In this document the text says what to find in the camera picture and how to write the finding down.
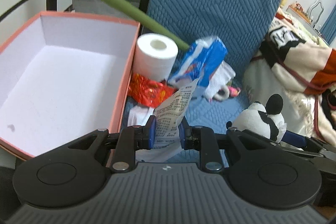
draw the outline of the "red foil wrapper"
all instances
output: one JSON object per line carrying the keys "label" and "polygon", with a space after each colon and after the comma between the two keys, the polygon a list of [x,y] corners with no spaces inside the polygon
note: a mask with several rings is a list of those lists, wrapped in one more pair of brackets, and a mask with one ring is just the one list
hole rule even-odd
{"label": "red foil wrapper", "polygon": [[128,96],[147,107],[156,108],[176,90],[164,83],[134,73],[128,87]]}

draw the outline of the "toilet paper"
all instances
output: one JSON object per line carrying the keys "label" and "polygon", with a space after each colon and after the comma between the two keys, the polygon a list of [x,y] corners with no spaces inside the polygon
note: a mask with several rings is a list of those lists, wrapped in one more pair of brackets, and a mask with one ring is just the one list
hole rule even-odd
{"label": "toilet paper", "polygon": [[138,38],[133,62],[133,72],[151,80],[167,80],[175,62],[178,48],[164,35],[147,33]]}

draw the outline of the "open cardboard box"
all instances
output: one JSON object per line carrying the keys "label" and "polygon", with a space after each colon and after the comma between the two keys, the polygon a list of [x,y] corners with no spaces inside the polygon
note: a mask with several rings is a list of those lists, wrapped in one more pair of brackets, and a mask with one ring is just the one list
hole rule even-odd
{"label": "open cardboard box", "polygon": [[118,132],[139,23],[41,12],[0,45],[0,145],[29,159]]}

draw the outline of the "metal screw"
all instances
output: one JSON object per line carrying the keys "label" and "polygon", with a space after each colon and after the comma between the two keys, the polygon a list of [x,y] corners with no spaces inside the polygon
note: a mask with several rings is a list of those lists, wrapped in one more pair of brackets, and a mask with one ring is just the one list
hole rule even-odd
{"label": "metal screw", "polygon": [[218,171],[222,168],[222,165],[219,162],[211,161],[205,165],[205,168],[210,171]]}
{"label": "metal screw", "polygon": [[124,171],[127,170],[129,168],[129,164],[127,162],[124,161],[118,161],[116,163],[114,163],[112,165],[114,170],[118,170],[118,171]]}

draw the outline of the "panda plush toy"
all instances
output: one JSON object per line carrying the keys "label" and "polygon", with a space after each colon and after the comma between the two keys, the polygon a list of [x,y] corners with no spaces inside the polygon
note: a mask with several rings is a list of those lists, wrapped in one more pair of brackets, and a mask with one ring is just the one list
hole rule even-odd
{"label": "panda plush toy", "polygon": [[268,99],[266,107],[256,101],[243,110],[234,122],[227,122],[226,128],[236,127],[239,131],[248,129],[279,143],[287,129],[281,114],[283,103],[279,94],[273,94]]}

